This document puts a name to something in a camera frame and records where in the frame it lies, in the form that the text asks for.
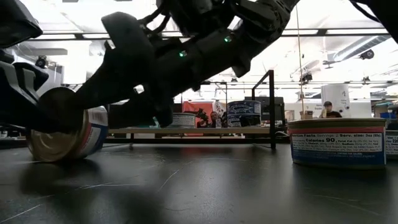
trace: ceiling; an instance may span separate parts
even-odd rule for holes
[[[38,20],[45,33],[71,33],[71,32],[104,32],[101,18],[110,13],[121,11],[142,18],[156,9],[155,0],[135,1],[113,1],[113,0],[79,0],[75,3],[64,3],[62,0],[21,0]],[[377,22],[369,20],[357,11],[349,1],[342,0],[301,0],[298,4],[298,23],[296,10],[293,10],[291,20],[287,26],[290,34],[297,33],[300,29],[340,29],[340,28],[377,28],[382,27]],[[236,18],[231,27],[239,21]],[[157,18],[150,28],[157,27],[162,18]],[[177,26],[170,21],[166,31],[178,31]],[[368,76],[371,81],[396,80],[398,78],[398,63],[395,62],[398,56],[398,45],[390,38],[380,42],[368,40],[358,43],[364,37],[301,37],[300,48],[297,37],[282,37],[275,41],[270,47],[253,59],[251,71],[238,79],[240,85],[229,86],[229,99],[240,98],[249,95],[247,90],[231,90],[233,88],[250,88],[256,83],[267,70],[275,70],[276,82],[299,81],[301,71],[311,71],[314,82],[345,82],[361,81]],[[20,45],[21,53],[34,57],[36,52],[48,52],[50,60],[60,64],[68,61],[62,49],[73,45],[74,41],[45,41],[26,42]],[[333,63],[332,68],[326,69],[324,61],[333,62],[335,54],[342,54],[346,51],[354,51],[360,47],[372,49],[375,53],[371,60],[361,60],[358,54],[344,61]],[[93,73],[101,64],[103,58],[103,42],[90,42],[90,57],[85,63],[86,70]],[[232,69],[228,69],[211,78],[214,82],[230,82],[234,77]],[[305,91],[318,93],[324,85],[307,85]],[[276,85],[276,94],[285,98],[297,99],[297,92],[300,86]],[[370,85],[371,91],[383,92],[388,85]],[[186,92],[183,96],[188,99],[211,99],[225,98],[222,86],[203,87],[201,93],[192,91]],[[267,90],[258,90],[257,94],[267,95]]]

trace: cardboard box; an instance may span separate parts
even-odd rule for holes
[[[313,111],[300,111],[301,119],[312,119]]]

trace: gray floor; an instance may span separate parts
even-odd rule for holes
[[[0,223],[398,223],[398,164],[316,169],[249,146],[107,147],[76,164],[0,151]]]

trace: man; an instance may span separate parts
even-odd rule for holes
[[[333,107],[330,101],[326,101],[323,106],[326,110],[326,118],[342,118],[341,114],[337,111],[333,111]]]

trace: green led light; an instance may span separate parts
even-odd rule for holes
[[[224,38],[224,41],[227,42],[227,43],[231,42],[232,38],[230,36],[227,36],[227,37]]]
[[[180,57],[185,57],[185,56],[187,56],[187,52],[186,51],[181,51],[180,53],[178,53],[178,55],[180,56]]]

